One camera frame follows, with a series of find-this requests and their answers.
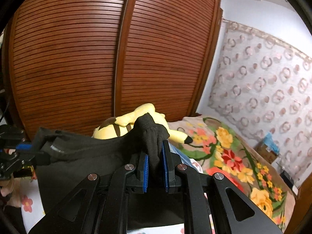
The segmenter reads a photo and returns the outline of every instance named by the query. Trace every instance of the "patterned curtain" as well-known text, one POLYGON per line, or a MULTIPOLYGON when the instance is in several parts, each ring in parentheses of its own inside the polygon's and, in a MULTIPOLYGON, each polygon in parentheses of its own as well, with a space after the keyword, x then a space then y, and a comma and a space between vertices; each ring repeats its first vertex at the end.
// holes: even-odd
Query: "patterned curtain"
POLYGON ((312 161, 311 62, 283 40, 229 21, 208 104, 247 138, 271 132, 297 181, 312 161))

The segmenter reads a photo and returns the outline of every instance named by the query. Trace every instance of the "blue gripper pad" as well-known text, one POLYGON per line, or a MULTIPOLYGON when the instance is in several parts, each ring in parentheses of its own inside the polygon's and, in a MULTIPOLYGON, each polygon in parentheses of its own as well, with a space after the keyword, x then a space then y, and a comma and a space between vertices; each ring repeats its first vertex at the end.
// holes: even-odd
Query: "blue gripper pad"
POLYGON ((168 192, 169 191, 169 177, 168 177, 168 166, 167 166, 167 158, 166 158, 164 143, 162 144, 162 147, 161 147, 161 153, 163 156, 163 182, 166 188, 166 192, 168 192))
POLYGON ((144 159, 144 169, 143 169, 143 192, 147 191, 147 185, 149 181, 149 156, 146 155, 144 159))

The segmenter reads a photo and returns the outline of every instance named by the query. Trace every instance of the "wooden wardrobe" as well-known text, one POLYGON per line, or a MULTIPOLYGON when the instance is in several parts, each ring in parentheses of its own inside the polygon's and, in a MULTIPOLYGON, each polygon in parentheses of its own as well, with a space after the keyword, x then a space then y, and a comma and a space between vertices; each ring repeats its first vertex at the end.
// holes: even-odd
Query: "wooden wardrobe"
POLYGON ((220 0, 25 0, 2 51, 15 118, 33 138, 92 135, 148 102, 168 122, 193 115, 220 19, 220 0))

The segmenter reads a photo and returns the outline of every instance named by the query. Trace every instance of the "floral blanket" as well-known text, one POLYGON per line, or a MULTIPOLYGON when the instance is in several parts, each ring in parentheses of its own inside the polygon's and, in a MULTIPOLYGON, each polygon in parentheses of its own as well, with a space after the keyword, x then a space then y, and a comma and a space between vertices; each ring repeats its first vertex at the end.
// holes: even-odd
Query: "floral blanket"
POLYGON ((185 117, 169 123, 193 143, 171 142, 202 166, 204 173, 223 173, 284 231, 294 210, 294 196, 277 171, 233 129, 210 117, 185 117))

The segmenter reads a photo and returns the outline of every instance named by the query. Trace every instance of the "blue denim fabric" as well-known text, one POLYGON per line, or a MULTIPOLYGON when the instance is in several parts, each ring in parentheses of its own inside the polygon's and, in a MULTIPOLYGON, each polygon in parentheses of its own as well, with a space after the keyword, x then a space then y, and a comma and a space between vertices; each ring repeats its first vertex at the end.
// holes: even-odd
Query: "blue denim fabric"
POLYGON ((187 155, 183 154, 179 149, 174 147, 171 143, 169 143, 169 148, 172 153, 176 153, 180 156, 183 164, 187 164, 188 166, 193 167, 197 171, 197 169, 192 165, 191 160, 189 159, 187 155))

